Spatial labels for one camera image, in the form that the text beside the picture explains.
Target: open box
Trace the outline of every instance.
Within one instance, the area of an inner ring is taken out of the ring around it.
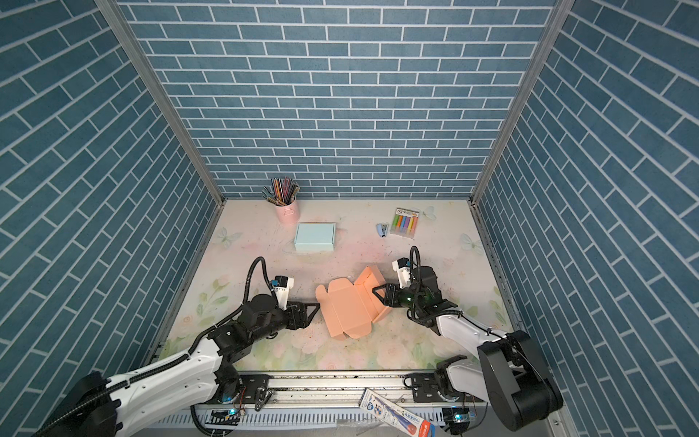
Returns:
[[[371,333],[371,324],[381,320],[391,309],[384,306],[371,290],[386,283],[376,266],[368,266],[354,281],[339,278],[328,289],[319,285],[315,296],[332,338],[342,340],[347,334],[360,338]]]

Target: blue brick wall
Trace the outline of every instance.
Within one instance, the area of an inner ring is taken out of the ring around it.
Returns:
[[[0,435],[140,365],[212,211],[92,0],[0,2]]]
[[[554,0],[233,3],[119,2],[223,193],[467,197]]]
[[[699,435],[699,3],[577,0],[482,201],[587,436]]]

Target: floral tablecloth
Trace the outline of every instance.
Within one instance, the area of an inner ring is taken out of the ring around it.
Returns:
[[[289,300],[315,301],[315,288],[335,278],[354,280],[367,265],[377,265],[388,282],[398,282],[391,262],[420,249],[422,264],[437,273],[442,295],[471,317],[511,330],[503,300],[465,201],[307,200],[299,201],[302,222],[335,222],[333,252],[297,253],[296,225],[281,225],[265,201],[229,201],[208,244],[192,285],[179,309],[160,358],[187,349],[197,333],[237,308],[250,263],[264,256],[269,277],[293,276]],[[380,238],[377,223],[390,222],[397,207],[420,211],[415,239]],[[260,266],[250,297],[267,292]],[[333,340],[318,312],[306,329],[282,330],[262,340],[236,363],[238,370],[433,368],[456,354],[455,342],[410,322],[394,308],[368,336]]]

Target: pink pencil cup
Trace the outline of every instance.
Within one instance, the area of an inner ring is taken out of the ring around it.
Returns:
[[[277,211],[277,217],[282,224],[298,223],[300,214],[298,212],[298,202],[296,200],[294,200],[291,205],[275,206],[274,209]]]

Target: light blue box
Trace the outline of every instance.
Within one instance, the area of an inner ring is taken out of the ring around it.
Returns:
[[[299,223],[294,246],[297,252],[331,252],[335,249],[335,223]]]

